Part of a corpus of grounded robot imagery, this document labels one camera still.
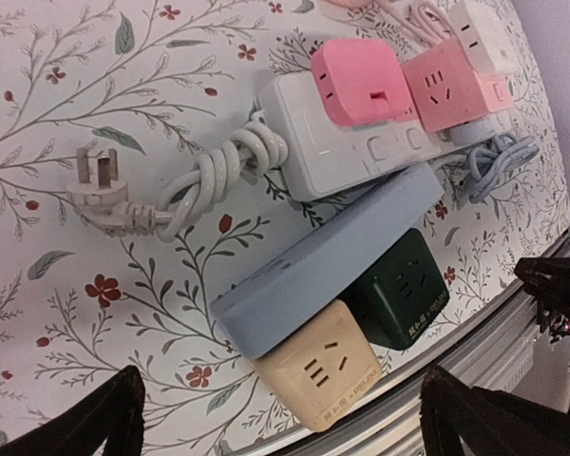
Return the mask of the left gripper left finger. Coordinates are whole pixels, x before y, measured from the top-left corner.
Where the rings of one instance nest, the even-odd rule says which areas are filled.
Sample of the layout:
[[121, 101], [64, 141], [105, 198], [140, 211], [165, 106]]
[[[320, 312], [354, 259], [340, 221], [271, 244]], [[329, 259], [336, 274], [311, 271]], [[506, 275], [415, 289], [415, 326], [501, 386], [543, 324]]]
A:
[[0, 445], [0, 455], [140, 455], [145, 387], [138, 368], [119, 370], [77, 404]]

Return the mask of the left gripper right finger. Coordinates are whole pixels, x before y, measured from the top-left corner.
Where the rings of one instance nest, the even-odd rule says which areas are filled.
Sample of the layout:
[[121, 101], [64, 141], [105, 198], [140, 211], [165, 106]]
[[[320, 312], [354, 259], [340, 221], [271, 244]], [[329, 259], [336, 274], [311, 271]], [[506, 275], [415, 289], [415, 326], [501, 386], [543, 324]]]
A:
[[570, 455], [570, 415], [502, 390], [469, 387], [433, 366], [421, 387], [427, 455]]

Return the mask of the beige cube socket adapter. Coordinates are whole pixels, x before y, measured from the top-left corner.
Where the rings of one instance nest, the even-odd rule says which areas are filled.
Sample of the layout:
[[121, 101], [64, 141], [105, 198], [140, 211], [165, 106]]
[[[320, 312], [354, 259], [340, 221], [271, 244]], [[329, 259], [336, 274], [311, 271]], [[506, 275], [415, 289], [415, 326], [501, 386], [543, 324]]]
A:
[[251, 365], [282, 405], [314, 432], [333, 426], [382, 375], [374, 350], [340, 299]]

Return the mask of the dark green cube adapter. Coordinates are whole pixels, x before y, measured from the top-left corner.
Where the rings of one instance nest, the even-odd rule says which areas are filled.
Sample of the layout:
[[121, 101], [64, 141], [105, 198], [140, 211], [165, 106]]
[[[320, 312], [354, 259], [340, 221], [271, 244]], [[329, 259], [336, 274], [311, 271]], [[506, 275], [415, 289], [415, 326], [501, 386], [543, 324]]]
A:
[[449, 291], [420, 231], [412, 228], [339, 298], [370, 343], [404, 351], [449, 301]]

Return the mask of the grey-blue power strip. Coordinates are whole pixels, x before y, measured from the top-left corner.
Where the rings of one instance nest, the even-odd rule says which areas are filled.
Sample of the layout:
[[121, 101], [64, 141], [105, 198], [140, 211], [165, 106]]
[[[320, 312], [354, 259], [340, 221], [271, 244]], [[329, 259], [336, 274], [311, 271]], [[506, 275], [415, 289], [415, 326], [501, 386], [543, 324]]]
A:
[[298, 331], [383, 255], [443, 194], [431, 166], [380, 181], [210, 306], [237, 350], [258, 359]]

